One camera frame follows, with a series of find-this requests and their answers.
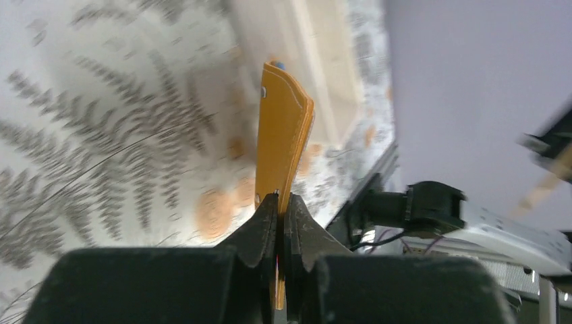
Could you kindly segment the orange leather card holder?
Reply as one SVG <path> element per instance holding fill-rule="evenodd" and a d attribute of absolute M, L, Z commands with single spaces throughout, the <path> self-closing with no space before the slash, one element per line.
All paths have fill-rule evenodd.
<path fill-rule="evenodd" d="M 276 232 L 270 263 L 270 309 L 281 310 L 286 302 L 285 230 L 291 186 L 314 118 L 314 101 L 301 84 L 276 60 L 264 63 L 260 85 L 256 146 L 256 206 L 266 195 L 277 198 Z"/>

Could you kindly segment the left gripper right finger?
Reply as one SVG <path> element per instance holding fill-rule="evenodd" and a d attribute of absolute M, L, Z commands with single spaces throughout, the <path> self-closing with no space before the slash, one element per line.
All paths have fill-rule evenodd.
<path fill-rule="evenodd" d="M 495 279 L 451 256 L 350 252 L 292 195 L 284 217 L 287 318 L 298 323 L 512 323 Z"/>

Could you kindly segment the yellow card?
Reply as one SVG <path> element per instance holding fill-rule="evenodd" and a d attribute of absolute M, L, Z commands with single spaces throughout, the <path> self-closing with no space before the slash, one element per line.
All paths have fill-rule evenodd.
<path fill-rule="evenodd" d="M 511 212 L 512 217 L 520 217 L 533 210 L 556 189 L 560 181 L 567 181 L 571 177 L 571 144 L 558 155 L 548 170 L 538 184 L 521 198 Z"/>

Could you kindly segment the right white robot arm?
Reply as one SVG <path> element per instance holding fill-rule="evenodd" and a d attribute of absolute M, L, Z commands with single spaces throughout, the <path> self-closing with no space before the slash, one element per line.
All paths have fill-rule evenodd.
<path fill-rule="evenodd" d="M 376 226 L 398 229 L 396 239 L 449 238 L 505 256 L 544 277 L 571 276 L 571 232 L 538 229 L 517 220 L 550 194 L 560 181 L 571 181 L 571 106 L 524 145 L 538 156 L 549 174 L 508 216 L 468 201 L 461 190 L 435 181 L 409 185 L 403 192 L 383 188 L 382 176 L 371 171 L 326 226 L 350 250 L 364 246 L 365 232 Z"/>

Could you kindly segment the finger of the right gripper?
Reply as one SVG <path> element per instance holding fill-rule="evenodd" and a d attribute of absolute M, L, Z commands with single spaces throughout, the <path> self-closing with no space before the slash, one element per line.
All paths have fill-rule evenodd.
<path fill-rule="evenodd" d="M 571 105 L 552 117 L 537 134 L 524 134 L 520 145 L 532 152 L 532 159 L 546 171 L 571 144 Z"/>

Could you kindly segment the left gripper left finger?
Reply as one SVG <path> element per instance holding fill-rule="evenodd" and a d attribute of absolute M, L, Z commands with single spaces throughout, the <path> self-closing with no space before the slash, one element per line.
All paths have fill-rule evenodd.
<path fill-rule="evenodd" d="M 51 268 L 25 323 L 272 323 L 278 196 L 211 248 L 83 248 Z"/>

